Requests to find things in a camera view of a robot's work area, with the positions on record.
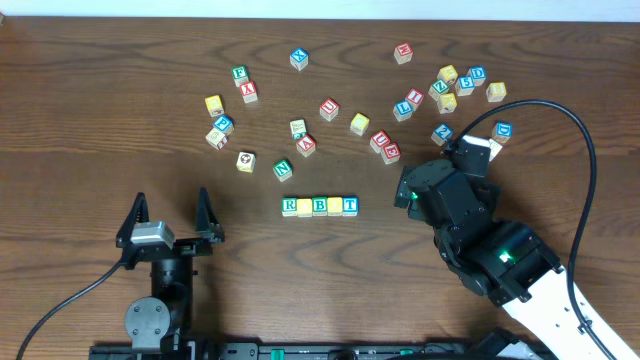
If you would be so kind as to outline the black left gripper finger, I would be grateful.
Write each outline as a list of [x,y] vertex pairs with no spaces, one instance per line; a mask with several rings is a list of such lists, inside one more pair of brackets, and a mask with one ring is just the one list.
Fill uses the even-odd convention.
[[201,187],[199,190],[195,232],[212,244],[225,241],[223,226],[215,217],[209,193],[205,187]]
[[148,221],[149,212],[145,194],[138,192],[128,215],[116,234],[116,247],[126,247],[131,242],[134,227],[139,223],[146,223]]

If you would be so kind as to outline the green R block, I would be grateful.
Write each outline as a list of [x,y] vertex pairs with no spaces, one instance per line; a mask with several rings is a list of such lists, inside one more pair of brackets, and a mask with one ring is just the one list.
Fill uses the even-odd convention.
[[281,212],[283,217],[295,217],[298,215],[297,199],[285,197],[281,199]]

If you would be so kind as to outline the blue T block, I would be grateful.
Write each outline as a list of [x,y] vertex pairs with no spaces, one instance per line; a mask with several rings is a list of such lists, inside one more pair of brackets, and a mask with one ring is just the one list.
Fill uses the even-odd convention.
[[357,216],[359,213],[359,199],[356,196],[342,198],[342,215]]

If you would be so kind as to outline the green B block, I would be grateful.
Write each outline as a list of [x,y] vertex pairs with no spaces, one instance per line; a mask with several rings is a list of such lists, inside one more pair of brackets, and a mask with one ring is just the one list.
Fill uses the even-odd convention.
[[312,198],[312,215],[313,216],[328,215],[328,198],[327,197]]

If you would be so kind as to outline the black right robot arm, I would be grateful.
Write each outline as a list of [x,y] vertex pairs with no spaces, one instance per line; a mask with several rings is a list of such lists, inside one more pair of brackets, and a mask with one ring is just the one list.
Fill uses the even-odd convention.
[[558,359],[616,359],[636,353],[567,284],[559,257],[527,225],[494,218],[499,186],[486,181],[500,149],[466,135],[446,158],[404,167],[394,204],[434,231],[442,260],[463,286],[520,322]]

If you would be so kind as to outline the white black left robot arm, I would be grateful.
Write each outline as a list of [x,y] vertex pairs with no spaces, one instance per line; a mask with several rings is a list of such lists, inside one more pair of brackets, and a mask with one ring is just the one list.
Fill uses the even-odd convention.
[[225,241],[204,187],[198,195],[195,233],[192,238],[178,239],[166,222],[152,222],[140,192],[116,234],[124,269],[133,270],[141,262],[151,265],[151,294],[134,301],[125,314],[131,353],[138,359],[197,357],[194,343],[186,338],[196,275],[193,259],[210,256],[213,246]]

